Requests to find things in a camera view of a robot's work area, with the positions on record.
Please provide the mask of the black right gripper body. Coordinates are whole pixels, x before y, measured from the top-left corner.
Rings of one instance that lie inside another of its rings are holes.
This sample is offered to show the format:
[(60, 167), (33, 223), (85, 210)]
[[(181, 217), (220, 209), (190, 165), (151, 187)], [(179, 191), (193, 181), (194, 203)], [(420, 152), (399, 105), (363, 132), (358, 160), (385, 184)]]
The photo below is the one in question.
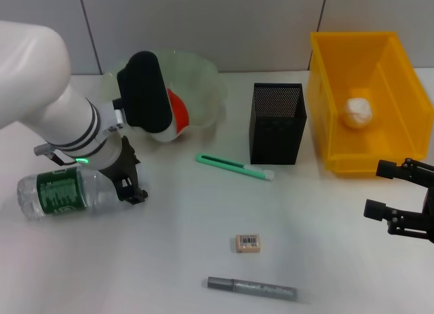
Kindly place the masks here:
[(426, 235), (426, 239), (433, 243), (433, 185), (427, 185), (426, 188), (427, 193), (422, 207), (422, 232)]

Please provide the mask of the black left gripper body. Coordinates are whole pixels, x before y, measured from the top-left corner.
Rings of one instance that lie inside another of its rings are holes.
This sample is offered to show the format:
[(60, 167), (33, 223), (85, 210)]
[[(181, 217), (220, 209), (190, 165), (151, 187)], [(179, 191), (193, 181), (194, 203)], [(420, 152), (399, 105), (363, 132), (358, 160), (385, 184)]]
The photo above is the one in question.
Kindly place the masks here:
[(139, 193), (136, 165), (139, 160), (128, 138), (121, 138), (121, 152), (115, 162), (107, 168), (99, 170), (114, 185), (117, 193)]

